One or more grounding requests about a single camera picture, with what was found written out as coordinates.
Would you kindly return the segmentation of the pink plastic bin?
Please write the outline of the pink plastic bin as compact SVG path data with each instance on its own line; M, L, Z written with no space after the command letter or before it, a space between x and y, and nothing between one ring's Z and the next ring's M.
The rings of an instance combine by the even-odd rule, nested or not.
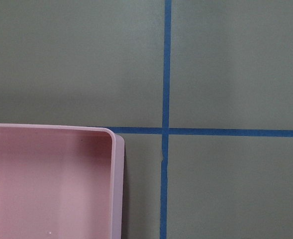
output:
M0 123L0 239L119 239L124 139L107 128Z

